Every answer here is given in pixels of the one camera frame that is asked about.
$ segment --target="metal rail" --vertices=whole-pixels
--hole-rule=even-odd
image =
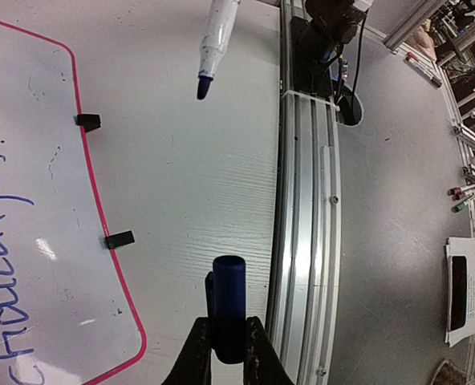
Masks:
[[[332,103],[292,92],[290,20],[303,15],[301,7],[282,1],[283,95],[266,329],[291,379],[322,385],[337,315],[341,179]]]

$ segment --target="table surface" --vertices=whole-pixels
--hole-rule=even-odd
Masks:
[[[357,40],[345,50],[350,82]],[[442,359],[465,366],[467,341],[444,342],[444,244],[469,237],[469,219],[446,195],[465,181],[442,92],[364,38],[365,117],[339,131],[343,245],[329,383],[424,384]]]
[[[278,148],[279,12],[243,2],[229,51],[203,102],[199,46],[210,0],[0,1],[0,19],[67,44],[83,111],[103,127],[88,143],[108,226],[148,335],[134,367],[106,383],[159,384],[195,317],[218,255],[248,263],[248,314],[264,320]],[[213,361],[213,382],[240,366]]]

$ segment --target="blue marker cap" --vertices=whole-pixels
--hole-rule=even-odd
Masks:
[[[205,279],[205,292],[216,356],[223,363],[242,363],[246,348],[245,260],[232,255],[216,258]]]
[[[209,92],[209,86],[213,78],[208,76],[199,75],[198,76],[198,90],[197,90],[197,99],[202,100],[207,96],[207,92]]]

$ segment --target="black clip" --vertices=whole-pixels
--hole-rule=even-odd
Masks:
[[[79,114],[75,117],[75,124],[84,127],[84,132],[89,132],[100,128],[100,115]]]
[[[114,250],[121,246],[130,245],[134,242],[134,235],[132,234],[132,231],[126,231],[124,233],[114,234],[106,237],[106,245],[110,250]]]

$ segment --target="paper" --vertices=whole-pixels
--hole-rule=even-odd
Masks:
[[[445,341],[452,347],[475,334],[475,238],[449,238],[449,313]]]

